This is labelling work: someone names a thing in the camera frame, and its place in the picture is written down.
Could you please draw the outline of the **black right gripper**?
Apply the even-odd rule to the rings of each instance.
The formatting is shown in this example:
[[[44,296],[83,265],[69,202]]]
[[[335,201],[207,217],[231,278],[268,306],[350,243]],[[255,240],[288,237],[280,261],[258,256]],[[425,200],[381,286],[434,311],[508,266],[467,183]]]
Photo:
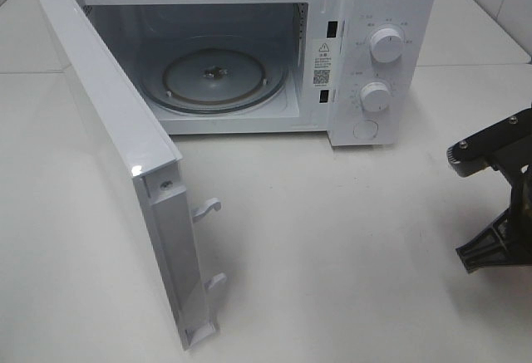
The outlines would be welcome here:
[[[509,207],[456,253],[468,273],[531,265],[531,109],[468,136],[446,157],[460,177],[491,167],[509,182]]]

